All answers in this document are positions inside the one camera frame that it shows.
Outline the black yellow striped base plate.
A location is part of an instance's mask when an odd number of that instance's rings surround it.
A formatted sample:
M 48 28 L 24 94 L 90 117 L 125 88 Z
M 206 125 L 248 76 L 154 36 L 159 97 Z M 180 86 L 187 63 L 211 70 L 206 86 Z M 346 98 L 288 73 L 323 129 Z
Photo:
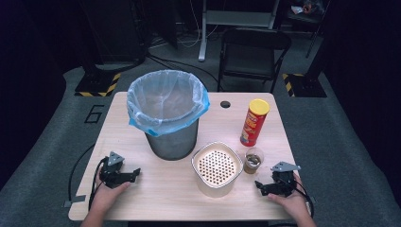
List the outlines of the black yellow striped base plate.
M 292 97 L 326 97 L 318 80 L 308 79 L 303 74 L 282 75 L 288 95 Z
M 121 74 L 100 73 L 86 74 L 75 89 L 76 96 L 110 96 L 119 81 Z

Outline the clear plastic cup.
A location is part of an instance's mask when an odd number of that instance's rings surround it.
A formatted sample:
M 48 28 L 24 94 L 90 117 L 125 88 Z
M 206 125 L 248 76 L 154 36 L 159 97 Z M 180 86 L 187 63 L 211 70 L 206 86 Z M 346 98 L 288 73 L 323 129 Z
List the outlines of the clear plastic cup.
M 254 174 L 256 172 L 256 170 L 258 169 L 258 167 L 249 167 L 249 166 L 247 166 L 246 156 L 250 155 L 250 154 L 258 155 L 261 158 L 262 163 L 263 163 L 264 162 L 264 152 L 260 148 L 250 148 L 250 149 L 247 150 L 247 152 L 245 154 L 244 171 L 246 173 L 248 173 L 248 174 Z

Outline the cream container with strainer lid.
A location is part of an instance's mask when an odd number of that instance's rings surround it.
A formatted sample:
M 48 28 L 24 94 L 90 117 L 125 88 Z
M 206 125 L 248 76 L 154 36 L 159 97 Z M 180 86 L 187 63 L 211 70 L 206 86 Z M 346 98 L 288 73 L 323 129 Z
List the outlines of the cream container with strainer lid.
M 197 186 L 207 197 L 221 198 L 233 188 L 243 170 L 238 154 L 223 142 L 213 142 L 200 148 L 191 159 L 197 175 Z

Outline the red chips can yellow lid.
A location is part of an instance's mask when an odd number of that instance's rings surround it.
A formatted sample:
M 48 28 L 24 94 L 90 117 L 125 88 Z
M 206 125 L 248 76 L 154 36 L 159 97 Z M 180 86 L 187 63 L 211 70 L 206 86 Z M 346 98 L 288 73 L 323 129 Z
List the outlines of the red chips can yellow lid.
M 267 101 L 260 98 L 250 101 L 242 133 L 240 135 L 240 142 L 242 145 L 253 147 L 256 144 L 269 111 L 270 104 Z

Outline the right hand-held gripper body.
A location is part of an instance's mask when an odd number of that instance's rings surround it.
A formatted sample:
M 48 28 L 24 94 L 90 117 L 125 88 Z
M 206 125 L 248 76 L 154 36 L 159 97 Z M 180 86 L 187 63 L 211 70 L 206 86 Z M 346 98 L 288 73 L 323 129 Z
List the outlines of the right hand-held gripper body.
M 301 167 L 287 162 L 279 162 L 271 168 L 274 181 L 273 194 L 289 196 L 296 188 L 296 181 L 293 176 L 294 170 Z

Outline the blue plastic trash bag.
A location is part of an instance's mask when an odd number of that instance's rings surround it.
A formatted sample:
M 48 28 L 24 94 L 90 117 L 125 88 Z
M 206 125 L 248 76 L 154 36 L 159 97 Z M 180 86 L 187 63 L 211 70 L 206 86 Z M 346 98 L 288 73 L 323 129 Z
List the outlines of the blue plastic trash bag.
M 203 83 L 179 70 L 147 73 L 133 81 L 127 92 L 129 124 L 156 137 L 189 127 L 209 106 Z

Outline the black cabinet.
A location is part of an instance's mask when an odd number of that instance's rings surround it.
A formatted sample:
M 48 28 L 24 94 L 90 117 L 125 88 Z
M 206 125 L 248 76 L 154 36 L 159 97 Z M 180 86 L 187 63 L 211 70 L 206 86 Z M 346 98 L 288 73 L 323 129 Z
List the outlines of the black cabinet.
M 145 61 L 137 0 L 78 0 L 92 30 L 100 62 L 136 67 Z

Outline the white desk frame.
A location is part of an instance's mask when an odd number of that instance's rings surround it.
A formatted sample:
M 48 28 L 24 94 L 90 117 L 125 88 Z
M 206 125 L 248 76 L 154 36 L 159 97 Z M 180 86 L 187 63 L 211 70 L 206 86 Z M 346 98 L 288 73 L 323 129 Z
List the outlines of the white desk frame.
M 271 12 L 250 12 L 250 11 L 226 11 L 209 10 L 207 0 L 202 0 L 202 18 L 201 18 L 201 40 L 198 60 L 205 61 L 207 35 L 206 27 L 208 25 L 217 26 L 258 26 L 272 29 L 280 0 L 272 0 L 273 7 Z

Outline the person's right hand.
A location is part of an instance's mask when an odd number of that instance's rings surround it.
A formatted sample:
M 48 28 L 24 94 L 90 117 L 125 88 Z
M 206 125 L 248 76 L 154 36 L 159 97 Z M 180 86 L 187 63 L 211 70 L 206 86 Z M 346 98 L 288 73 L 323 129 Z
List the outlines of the person's right hand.
M 286 198 L 269 193 L 268 199 L 281 205 L 294 220 L 296 218 L 310 216 L 305 203 L 305 198 L 298 191 L 294 191 Z

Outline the grey tape strip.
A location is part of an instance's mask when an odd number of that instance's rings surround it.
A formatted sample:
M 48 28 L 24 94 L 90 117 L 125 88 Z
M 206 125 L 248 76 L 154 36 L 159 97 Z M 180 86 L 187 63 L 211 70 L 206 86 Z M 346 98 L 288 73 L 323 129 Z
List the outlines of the grey tape strip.
M 69 208 L 72 206 L 73 203 L 75 202 L 82 202 L 85 201 L 86 196 L 82 195 L 82 196 L 77 196 L 77 197 L 73 197 L 72 199 L 68 199 L 63 203 L 63 207 L 64 208 Z

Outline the dark wet tea residue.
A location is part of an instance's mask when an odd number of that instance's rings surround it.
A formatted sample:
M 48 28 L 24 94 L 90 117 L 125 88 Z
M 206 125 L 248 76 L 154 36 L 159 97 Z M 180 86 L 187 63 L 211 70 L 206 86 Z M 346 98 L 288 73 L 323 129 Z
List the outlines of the dark wet tea residue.
M 262 163 L 261 158 L 255 154 L 247 155 L 246 159 L 247 159 L 247 166 L 249 167 L 259 167 Z

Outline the black folding chair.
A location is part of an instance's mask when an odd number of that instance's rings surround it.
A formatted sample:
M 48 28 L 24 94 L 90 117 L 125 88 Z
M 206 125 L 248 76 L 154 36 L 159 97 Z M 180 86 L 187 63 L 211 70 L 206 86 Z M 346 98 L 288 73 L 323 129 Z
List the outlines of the black folding chair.
M 283 60 L 292 44 L 282 31 L 261 27 L 232 27 L 221 37 L 218 88 L 224 77 L 271 81 L 272 93 Z

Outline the grey trash bin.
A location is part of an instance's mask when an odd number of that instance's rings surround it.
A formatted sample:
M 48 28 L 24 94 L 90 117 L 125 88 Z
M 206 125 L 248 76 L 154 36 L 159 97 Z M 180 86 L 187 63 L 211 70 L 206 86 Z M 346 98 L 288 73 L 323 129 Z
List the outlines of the grey trash bin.
M 151 150 L 163 160 L 176 161 L 188 156 L 197 143 L 199 121 L 170 134 L 146 134 Z

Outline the dark cluttered shelf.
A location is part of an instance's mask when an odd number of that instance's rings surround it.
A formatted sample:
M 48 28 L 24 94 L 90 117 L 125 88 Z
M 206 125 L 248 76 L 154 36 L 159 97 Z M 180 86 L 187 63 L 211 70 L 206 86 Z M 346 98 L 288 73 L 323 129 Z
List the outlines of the dark cluttered shelf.
M 330 0 L 286 0 L 284 20 L 293 31 L 316 32 Z

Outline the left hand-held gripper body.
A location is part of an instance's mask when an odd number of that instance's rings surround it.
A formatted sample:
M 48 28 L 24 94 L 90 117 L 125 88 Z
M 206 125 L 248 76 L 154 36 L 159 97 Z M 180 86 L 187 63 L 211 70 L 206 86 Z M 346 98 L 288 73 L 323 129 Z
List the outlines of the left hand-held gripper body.
M 113 151 L 102 160 L 99 178 L 108 187 L 115 188 L 124 182 L 123 174 L 120 172 L 123 161 L 124 158 Z

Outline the person's left hand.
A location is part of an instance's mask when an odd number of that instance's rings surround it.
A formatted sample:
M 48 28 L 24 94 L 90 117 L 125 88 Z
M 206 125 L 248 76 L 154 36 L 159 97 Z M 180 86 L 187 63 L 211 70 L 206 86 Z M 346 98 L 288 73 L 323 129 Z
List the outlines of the person's left hand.
M 117 198 L 130 186 L 130 182 L 125 182 L 116 188 L 110 188 L 99 179 L 99 176 L 96 176 L 96 192 L 89 210 L 89 215 L 97 218 L 104 218 Z

